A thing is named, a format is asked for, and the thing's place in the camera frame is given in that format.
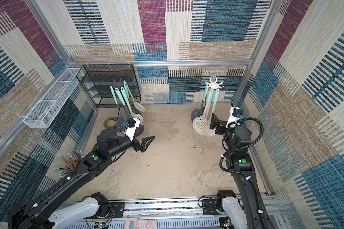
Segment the white skimmer mint handle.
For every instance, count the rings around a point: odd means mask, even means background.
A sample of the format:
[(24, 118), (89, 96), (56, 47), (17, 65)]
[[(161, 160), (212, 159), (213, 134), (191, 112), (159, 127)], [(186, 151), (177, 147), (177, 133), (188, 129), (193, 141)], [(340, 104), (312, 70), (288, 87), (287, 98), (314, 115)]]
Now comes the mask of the white skimmer mint handle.
[(129, 94), (128, 97), (131, 96), (131, 99), (132, 99), (132, 101), (133, 101), (134, 107), (135, 107), (137, 110), (141, 111), (141, 112), (145, 112), (145, 111), (146, 111), (146, 108), (145, 108), (143, 105), (141, 105), (140, 103), (138, 103), (137, 101), (134, 100), (133, 95), (132, 95), (132, 93), (131, 93), (131, 91), (130, 91), (130, 89), (129, 89), (129, 86), (128, 86), (128, 84), (127, 84), (125, 81), (124, 81), (124, 87), (125, 87), (127, 93)]

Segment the grey utensil rack stand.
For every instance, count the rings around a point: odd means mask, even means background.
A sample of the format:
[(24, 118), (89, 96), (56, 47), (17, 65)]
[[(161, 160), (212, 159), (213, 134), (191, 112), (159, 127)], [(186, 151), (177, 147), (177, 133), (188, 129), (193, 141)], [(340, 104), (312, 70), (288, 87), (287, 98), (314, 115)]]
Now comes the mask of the grey utensil rack stand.
[[(115, 88), (118, 88), (121, 91), (121, 87), (124, 87), (124, 81), (119, 80), (118, 82), (116, 82), (115, 80), (113, 80), (113, 83), (111, 86), (113, 87), (114, 91), (115, 91)], [(122, 106), (122, 108), (123, 108), (123, 105), (122, 105), (118, 95), (116, 94), (116, 92), (115, 92), (115, 95), (117, 97), (117, 101), (118, 101), (119, 106)], [(127, 117), (126, 117), (126, 114), (122, 115), (122, 116), (123, 116), (123, 119), (121, 117), (117, 118), (116, 131), (123, 134), (124, 129), (125, 129), (124, 123), (126, 122)], [(143, 133), (143, 131), (144, 131), (144, 125), (140, 125), (136, 129), (134, 137), (140, 136)]]

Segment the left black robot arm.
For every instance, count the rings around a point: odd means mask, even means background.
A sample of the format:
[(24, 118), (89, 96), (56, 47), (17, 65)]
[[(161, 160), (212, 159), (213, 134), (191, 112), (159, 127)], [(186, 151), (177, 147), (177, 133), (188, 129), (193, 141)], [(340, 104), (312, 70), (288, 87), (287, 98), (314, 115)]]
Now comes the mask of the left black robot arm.
[(75, 169), (37, 198), (23, 206), (12, 205), (8, 210), (10, 229), (53, 229), (57, 226), (54, 212), (82, 186), (98, 177), (115, 162), (115, 156), (129, 148), (145, 152), (154, 136), (140, 142), (127, 135), (119, 136), (115, 129), (104, 129), (97, 136), (93, 150), (84, 156)]

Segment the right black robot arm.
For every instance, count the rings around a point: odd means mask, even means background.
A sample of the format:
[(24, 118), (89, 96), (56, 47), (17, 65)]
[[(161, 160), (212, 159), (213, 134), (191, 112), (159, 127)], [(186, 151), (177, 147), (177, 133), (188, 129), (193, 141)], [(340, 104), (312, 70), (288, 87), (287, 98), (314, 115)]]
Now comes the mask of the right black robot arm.
[(264, 126), (253, 117), (242, 118), (234, 112), (229, 121), (211, 115), (210, 129), (223, 136), (227, 150), (220, 156), (219, 167), (229, 173), (240, 198), (227, 190), (216, 194), (218, 212), (226, 213), (236, 229), (273, 229), (257, 184), (257, 175), (248, 149), (263, 137)]

